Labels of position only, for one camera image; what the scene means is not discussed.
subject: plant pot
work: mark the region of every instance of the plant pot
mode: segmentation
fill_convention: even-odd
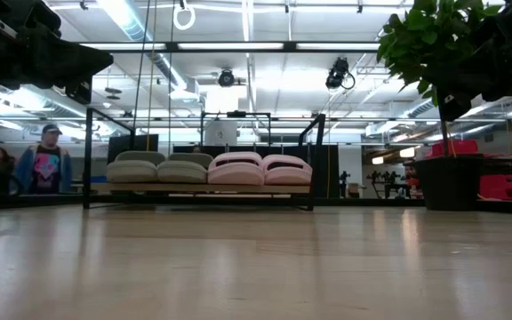
[[[415,163],[426,208],[438,211],[472,211],[479,193],[478,156],[436,157]]]

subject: wooden floor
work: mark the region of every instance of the wooden floor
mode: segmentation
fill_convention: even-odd
[[[512,215],[0,212],[0,319],[512,319]]]

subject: pink object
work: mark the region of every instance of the pink object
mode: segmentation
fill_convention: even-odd
[[[479,152],[477,148],[477,141],[475,140],[456,140],[449,139],[450,154],[453,155],[455,150],[456,155],[473,155]],[[444,155],[444,141],[440,140],[432,145],[432,149],[424,156],[425,158],[433,158]]]
[[[311,166],[296,156],[267,156],[262,167],[267,185],[308,186],[311,183]]]
[[[512,200],[512,174],[481,176],[479,195],[490,199]]]
[[[255,152],[229,152],[209,165],[209,184],[261,186],[264,184],[262,157]]]

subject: cushion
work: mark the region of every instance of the cushion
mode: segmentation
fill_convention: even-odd
[[[312,168],[296,156],[270,155],[262,161],[267,185],[306,185],[311,183]]]
[[[144,160],[122,160],[108,164],[106,180],[112,183],[157,181],[157,167]]]
[[[149,161],[155,166],[165,161],[165,156],[155,151],[125,151],[117,155],[116,162],[125,160]]]
[[[194,162],[168,160],[157,167],[157,177],[165,183],[206,183],[206,169]]]
[[[262,157],[255,152],[229,152],[217,156],[209,166],[210,184],[264,184]]]
[[[211,165],[212,156],[201,153],[172,153],[169,155],[169,160],[189,161],[208,168]]]

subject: graphic t-shirt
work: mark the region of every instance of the graphic t-shirt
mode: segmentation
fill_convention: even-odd
[[[36,150],[30,193],[56,194],[60,188],[60,148]]]

